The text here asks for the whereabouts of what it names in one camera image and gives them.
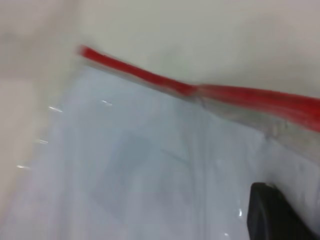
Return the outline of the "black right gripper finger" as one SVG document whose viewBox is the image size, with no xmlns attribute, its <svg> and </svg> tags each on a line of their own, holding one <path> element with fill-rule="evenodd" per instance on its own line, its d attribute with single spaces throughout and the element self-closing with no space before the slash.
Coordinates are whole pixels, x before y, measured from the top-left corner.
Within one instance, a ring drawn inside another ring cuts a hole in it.
<svg viewBox="0 0 320 240">
<path fill-rule="evenodd" d="M 250 187 L 247 212 L 250 240 L 318 240 L 300 219 L 284 195 L 264 182 Z"/>
</svg>

